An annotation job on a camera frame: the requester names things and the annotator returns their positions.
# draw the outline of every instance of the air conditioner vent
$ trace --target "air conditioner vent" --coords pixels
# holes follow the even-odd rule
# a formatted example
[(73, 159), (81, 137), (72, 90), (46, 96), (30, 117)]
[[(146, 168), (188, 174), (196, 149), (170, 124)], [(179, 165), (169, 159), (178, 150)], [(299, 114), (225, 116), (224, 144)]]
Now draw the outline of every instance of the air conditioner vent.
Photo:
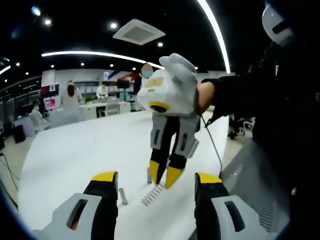
[(141, 46), (165, 35), (159, 29), (138, 19), (133, 19), (121, 27), (113, 35), (113, 38)]

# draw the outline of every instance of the ceiling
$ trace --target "ceiling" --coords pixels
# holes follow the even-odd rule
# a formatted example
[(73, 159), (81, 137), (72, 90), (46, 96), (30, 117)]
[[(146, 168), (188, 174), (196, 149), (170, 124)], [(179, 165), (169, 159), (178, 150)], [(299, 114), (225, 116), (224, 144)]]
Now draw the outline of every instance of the ceiling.
[[(232, 72), (243, 73), (258, 61), (270, 40), (263, 31), (261, 15), (263, 0), (207, 0), (219, 24)], [(41, 16), (32, 13), (37, 6)], [(198, 72), (225, 71), (225, 64), (216, 35), (207, 16), (196, 0), (117, 0), (117, 1), (15, 1), (1, 8), (2, 60), (0, 90), (29, 77), (41, 76), (42, 71), (72, 68), (114, 68), (137, 71), (141, 63), (104, 56), (60, 55), (41, 57), (57, 51), (96, 51), (113, 53), (159, 64), (159, 57), (178, 53), (195, 66)], [(50, 19), (52, 24), (44, 24)], [(141, 20), (166, 35), (136, 45), (112, 36), (119, 27), (132, 19)]]

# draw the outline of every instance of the black sleeve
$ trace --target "black sleeve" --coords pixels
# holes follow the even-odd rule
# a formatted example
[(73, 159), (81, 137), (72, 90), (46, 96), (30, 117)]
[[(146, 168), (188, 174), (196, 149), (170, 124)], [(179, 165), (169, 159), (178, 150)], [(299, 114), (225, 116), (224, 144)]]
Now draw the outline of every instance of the black sleeve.
[(217, 79), (204, 79), (211, 82), (215, 91), (212, 105), (214, 112), (211, 122), (222, 116), (236, 114), (243, 118), (254, 117), (262, 106), (266, 90), (272, 87), (274, 63), (274, 44), (264, 52), (259, 64), (243, 75), (223, 76)]
[(215, 88), (212, 101), (213, 120), (230, 114), (242, 117), (255, 115), (259, 95), (255, 94), (257, 86), (254, 78), (254, 74), (247, 73), (202, 81), (202, 83), (211, 82)]

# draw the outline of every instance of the metal cylinder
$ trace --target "metal cylinder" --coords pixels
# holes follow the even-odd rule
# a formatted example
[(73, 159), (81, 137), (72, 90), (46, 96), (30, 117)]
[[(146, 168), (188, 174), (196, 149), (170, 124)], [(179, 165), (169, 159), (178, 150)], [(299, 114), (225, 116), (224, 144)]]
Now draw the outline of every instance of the metal cylinder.
[(128, 205), (128, 200), (126, 198), (126, 195), (125, 195), (125, 190), (123, 188), (119, 188), (119, 193), (120, 193), (120, 197), (121, 197), (121, 200), (122, 200), (122, 204), (123, 205)]
[(150, 167), (148, 167), (148, 168), (146, 169), (146, 176), (147, 176), (146, 182), (147, 182), (148, 184), (152, 184), (152, 176), (151, 176)]

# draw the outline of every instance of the metal spring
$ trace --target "metal spring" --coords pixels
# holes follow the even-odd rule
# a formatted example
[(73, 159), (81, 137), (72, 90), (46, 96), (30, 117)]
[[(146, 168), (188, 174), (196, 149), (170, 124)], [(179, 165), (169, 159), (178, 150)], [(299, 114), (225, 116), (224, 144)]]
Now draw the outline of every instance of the metal spring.
[(154, 186), (154, 188), (141, 200), (141, 203), (145, 206), (149, 206), (161, 193), (163, 189), (165, 189), (166, 184), (163, 182), (159, 182), (158, 185)]

